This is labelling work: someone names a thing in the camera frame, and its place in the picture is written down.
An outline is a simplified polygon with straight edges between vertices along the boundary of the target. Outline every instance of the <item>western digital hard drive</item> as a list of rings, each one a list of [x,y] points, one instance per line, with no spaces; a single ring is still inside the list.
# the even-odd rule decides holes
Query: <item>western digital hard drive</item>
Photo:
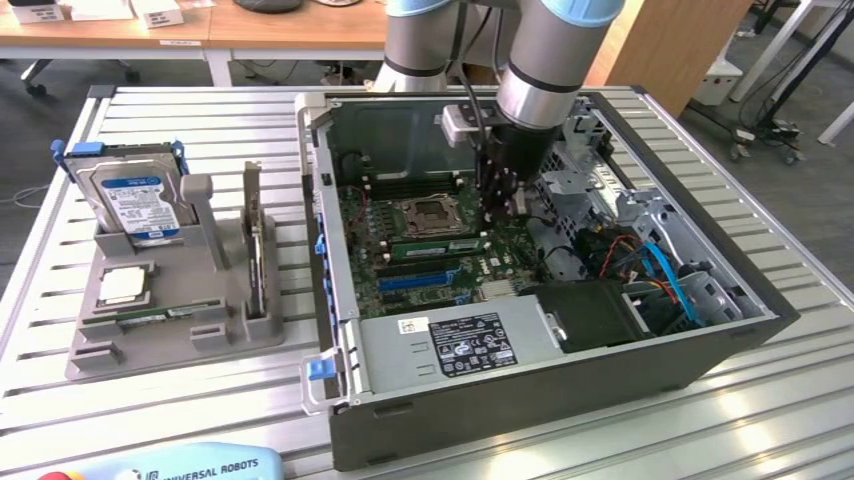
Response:
[[[197,214],[181,197],[183,145],[75,145],[60,165],[92,206],[103,233],[127,233],[135,246],[181,241]]]

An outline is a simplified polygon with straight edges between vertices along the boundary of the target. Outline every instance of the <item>cpu socket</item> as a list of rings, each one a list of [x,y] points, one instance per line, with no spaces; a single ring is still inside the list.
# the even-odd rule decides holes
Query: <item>cpu socket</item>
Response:
[[[459,213],[459,203],[447,195],[402,201],[399,209],[410,237],[425,238],[469,231]]]

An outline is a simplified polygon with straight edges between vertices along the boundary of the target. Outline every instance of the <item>chair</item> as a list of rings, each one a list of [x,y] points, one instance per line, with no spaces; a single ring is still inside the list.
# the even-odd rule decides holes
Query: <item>chair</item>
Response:
[[[48,93],[47,87],[42,84],[32,83],[32,81],[36,79],[36,76],[42,73],[42,70],[47,68],[52,61],[54,60],[50,59],[36,60],[32,65],[30,65],[30,68],[24,70],[24,73],[22,75],[22,82],[24,82],[27,93],[34,97],[43,97]],[[139,71],[134,70],[131,64],[124,60],[115,60],[115,62],[122,66],[122,68],[124,68],[124,79],[130,83],[139,83],[142,80]]]

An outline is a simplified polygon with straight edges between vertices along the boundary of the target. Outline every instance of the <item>motherboard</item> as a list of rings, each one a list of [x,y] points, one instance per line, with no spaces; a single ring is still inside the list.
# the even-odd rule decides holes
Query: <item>motherboard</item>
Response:
[[[517,295],[550,278],[533,220],[485,227],[470,178],[374,181],[339,199],[363,318]]]

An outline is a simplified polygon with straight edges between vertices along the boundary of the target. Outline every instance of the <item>slotted aluminum surface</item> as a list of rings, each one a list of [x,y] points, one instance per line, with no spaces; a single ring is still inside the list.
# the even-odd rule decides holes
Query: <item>slotted aluminum surface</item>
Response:
[[[287,340],[238,360],[100,383],[67,382],[95,222],[79,191],[58,175],[0,304],[0,327],[10,319],[0,363],[0,476],[34,478],[72,461],[203,440],[277,449],[287,478],[854,474],[850,292],[656,102],[628,88],[600,91],[801,310],[801,320],[680,392],[371,469],[333,470],[327,420],[307,417],[299,405],[298,362],[317,351],[318,336],[295,91],[119,88],[112,99],[87,101],[74,140],[182,139],[191,171],[214,175],[221,218],[238,214],[243,161],[262,162],[263,203],[277,219]],[[637,184],[650,183],[622,145],[616,160]]]

